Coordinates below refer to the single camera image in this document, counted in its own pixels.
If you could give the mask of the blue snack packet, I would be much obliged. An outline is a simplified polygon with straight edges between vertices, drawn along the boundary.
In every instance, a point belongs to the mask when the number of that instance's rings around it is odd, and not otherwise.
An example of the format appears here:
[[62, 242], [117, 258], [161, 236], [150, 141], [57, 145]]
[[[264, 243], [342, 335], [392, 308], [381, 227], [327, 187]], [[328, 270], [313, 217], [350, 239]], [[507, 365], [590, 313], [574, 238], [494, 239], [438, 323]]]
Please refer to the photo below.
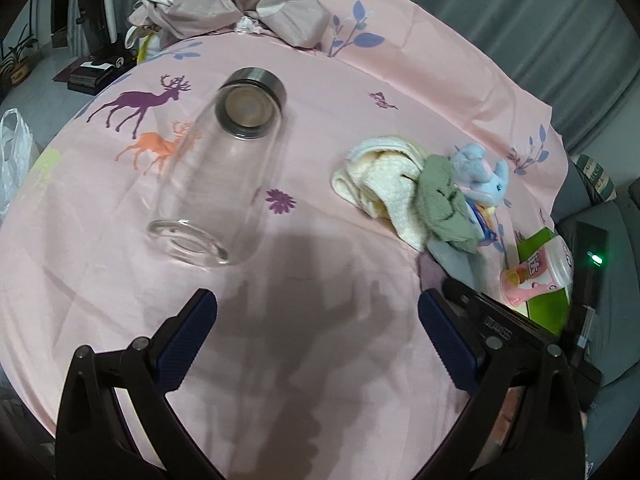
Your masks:
[[480, 246], [488, 246], [498, 240], [498, 224], [496, 220], [496, 208], [485, 207], [473, 202], [469, 198], [466, 200], [469, 211], [469, 218], [473, 226], [480, 233]]

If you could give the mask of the blue plush elephant toy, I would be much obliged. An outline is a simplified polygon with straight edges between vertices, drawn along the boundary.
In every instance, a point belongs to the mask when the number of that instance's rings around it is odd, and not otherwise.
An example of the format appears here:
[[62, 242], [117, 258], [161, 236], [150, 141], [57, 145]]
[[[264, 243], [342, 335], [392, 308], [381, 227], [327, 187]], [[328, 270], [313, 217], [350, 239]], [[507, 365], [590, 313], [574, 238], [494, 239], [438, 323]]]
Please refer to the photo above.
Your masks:
[[484, 208], [497, 207], [506, 195], [509, 184], [509, 165], [499, 159], [491, 167], [484, 146], [469, 143], [449, 157], [454, 183], [467, 200]]

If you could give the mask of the green knitted cloth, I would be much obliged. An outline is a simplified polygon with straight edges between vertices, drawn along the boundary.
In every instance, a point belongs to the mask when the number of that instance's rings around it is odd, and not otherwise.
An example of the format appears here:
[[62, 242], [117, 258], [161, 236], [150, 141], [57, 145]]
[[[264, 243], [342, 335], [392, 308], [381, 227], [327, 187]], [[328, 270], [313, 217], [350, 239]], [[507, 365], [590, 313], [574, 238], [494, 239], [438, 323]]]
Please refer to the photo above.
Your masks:
[[480, 231], [469, 215], [463, 193], [454, 183], [454, 167], [447, 157], [427, 156], [414, 203], [419, 218], [433, 235], [462, 252], [477, 252]]

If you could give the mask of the purple knitted cloth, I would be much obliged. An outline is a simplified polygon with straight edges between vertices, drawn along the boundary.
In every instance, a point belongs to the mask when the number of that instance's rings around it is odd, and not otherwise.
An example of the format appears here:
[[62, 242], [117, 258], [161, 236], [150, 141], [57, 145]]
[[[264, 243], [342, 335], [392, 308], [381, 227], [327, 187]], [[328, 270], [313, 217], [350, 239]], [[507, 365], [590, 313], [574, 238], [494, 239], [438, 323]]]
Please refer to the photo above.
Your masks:
[[427, 289], [436, 289], [439, 292], [442, 290], [442, 284], [448, 278], [448, 274], [430, 252], [422, 252], [419, 256], [418, 270], [422, 292]]

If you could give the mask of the striped cushion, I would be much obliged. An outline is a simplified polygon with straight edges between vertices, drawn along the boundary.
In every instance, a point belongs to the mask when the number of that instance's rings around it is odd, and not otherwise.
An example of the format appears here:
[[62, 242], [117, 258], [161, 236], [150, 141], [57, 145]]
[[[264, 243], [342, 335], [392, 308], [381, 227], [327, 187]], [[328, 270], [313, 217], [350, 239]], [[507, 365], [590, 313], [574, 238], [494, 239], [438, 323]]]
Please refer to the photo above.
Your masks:
[[572, 161], [593, 205], [616, 199], [617, 193], [613, 179], [595, 159], [579, 154], [574, 155]]

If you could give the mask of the green tray box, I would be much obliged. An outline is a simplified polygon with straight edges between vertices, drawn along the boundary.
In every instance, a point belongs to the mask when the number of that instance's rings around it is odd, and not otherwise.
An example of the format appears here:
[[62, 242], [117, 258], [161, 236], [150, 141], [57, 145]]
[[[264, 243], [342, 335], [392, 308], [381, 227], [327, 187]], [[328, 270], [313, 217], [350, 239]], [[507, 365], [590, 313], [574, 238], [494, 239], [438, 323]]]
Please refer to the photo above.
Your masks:
[[[548, 240], [555, 237], [555, 232], [546, 226], [529, 238], [518, 239], [518, 260], [524, 262]], [[530, 320], [539, 324], [555, 336], [560, 336], [570, 314], [570, 300], [566, 289], [556, 290], [528, 300], [515, 308]]]

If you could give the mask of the pink drink bottle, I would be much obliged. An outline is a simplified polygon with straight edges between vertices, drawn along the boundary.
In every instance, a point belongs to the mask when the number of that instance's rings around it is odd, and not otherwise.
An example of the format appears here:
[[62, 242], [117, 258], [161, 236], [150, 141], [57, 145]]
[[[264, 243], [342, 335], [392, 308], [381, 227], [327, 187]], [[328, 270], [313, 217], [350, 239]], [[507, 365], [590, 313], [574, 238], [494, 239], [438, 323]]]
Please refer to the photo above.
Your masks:
[[500, 285], [508, 305], [517, 307], [537, 296], [571, 288], [573, 278], [573, 256], [562, 237], [556, 236], [514, 268], [504, 270]]

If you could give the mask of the grey sofa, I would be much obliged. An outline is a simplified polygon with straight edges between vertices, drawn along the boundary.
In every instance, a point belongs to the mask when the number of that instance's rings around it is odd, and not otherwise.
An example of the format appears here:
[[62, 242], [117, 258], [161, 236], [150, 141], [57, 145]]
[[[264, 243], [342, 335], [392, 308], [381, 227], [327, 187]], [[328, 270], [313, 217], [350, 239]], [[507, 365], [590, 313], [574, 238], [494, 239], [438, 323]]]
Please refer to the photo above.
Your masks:
[[567, 245], [576, 224], [608, 232], [602, 292], [587, 360], [602, 372], [602, 385], [585, 430], [590, 474], [600, 474], [639, 409], [639, 203], [628, 193], [600, 200], [586, 177], [568, 164], [551, 218]]

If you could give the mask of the cream waffle towel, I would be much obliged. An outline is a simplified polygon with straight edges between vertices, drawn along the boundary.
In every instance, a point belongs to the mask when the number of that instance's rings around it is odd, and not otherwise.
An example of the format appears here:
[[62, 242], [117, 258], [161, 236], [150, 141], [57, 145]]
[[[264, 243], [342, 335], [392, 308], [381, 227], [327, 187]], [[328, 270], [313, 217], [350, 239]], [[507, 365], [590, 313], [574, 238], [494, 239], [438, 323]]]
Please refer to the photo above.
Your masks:
[[428, 154], [400, 136], [378, 136], [352, 148], [331, 177], [333, 191], [422, 252], [428, 229], [416, 210], [418, 180]]

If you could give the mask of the grey curtain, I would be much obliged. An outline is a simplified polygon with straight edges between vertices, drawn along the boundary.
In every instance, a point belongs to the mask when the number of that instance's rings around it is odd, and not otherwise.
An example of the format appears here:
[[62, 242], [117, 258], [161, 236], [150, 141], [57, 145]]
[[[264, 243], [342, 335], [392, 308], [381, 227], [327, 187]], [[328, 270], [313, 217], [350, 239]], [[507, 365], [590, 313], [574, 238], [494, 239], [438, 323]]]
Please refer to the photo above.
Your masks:
[[553, 108], [572, 151], [639, 133], [639, 35], [616, 0], [411, 0]]

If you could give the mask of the clear glass bottle steel lid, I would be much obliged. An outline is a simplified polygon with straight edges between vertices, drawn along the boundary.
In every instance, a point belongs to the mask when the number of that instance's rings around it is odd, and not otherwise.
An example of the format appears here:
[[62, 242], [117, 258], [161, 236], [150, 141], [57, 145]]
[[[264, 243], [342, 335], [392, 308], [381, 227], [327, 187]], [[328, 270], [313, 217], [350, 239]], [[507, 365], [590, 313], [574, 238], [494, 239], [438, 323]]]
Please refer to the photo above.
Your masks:
[[248, 256], [285, 103], [282, 81], [264, 68], [240, 68], [220, 86], [160, 178], [146, 227], [159, 248], [202, 268]]

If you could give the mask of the pink printed bed sheet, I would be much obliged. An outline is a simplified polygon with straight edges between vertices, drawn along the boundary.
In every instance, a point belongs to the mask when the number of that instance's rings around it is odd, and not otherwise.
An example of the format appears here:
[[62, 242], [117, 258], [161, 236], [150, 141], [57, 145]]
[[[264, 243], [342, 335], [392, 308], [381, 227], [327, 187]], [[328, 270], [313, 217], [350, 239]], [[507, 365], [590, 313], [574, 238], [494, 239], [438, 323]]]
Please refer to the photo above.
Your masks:
[[[231, 479], [409, 479], [446, 436], [463, 394], [416, 315], [416, 253], [332, 190], [345, 155], [375, 136], [448, 154], [470, 142], [510, 162], [502, 239], [482, 249], [487, 291], [515, 239], [550, 223], [568, 161], [551, 110], [454, 30], [409, 0], [320, 0], [345, 47], [299, 51], [267, 36], [183, 41], [132, 70], [53, 138], [1, 228], [1, 364], [53, 429], [74, 350], [126, 347], [198, 288], [218, 320], [169, 400]], [[262, 232], [248, 259], [200, 269], [146, 235], [160, 166], [132, 152], [122, 92], [190, 91], [153, 110], [170, 138], [235, 70], [284, 83], [286, 130], [256, 198]]]

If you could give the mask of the white plastic bag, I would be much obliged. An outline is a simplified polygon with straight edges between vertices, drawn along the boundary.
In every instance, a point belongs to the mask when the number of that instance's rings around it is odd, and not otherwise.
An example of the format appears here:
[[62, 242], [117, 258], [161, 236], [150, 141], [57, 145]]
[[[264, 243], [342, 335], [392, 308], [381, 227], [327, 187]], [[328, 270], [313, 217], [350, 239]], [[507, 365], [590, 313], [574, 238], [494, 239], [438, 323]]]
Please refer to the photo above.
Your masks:
[[29, 171], [40, 155], [29, 126], [16, 108], [6, 110], [1, 117], [1, 220], [25, 182]]

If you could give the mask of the black device on floor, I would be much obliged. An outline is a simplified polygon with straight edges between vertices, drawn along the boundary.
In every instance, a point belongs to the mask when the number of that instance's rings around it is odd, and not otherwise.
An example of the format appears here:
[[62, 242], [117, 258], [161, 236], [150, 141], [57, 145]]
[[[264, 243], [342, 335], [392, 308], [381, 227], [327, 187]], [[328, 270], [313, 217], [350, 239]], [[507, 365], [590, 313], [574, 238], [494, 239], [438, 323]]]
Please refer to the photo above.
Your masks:
[[70, 91], [97, 96], [134, 66], [115, 0], [70, 0], [67, 39], [76, 55], [53, 77]]

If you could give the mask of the crumpled mauve fabric pile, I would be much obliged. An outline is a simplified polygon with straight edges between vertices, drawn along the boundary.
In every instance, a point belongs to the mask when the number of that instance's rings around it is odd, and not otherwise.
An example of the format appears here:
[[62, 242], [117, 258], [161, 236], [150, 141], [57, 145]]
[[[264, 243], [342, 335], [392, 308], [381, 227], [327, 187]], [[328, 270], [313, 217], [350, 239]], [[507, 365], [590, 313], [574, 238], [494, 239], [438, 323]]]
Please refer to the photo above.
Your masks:
[[235, 27], [247, 18], [294, 48], [322, 39], [331, 13], [319, 0], [137, 0], [125, 44], [155, 32], [163, 42]]

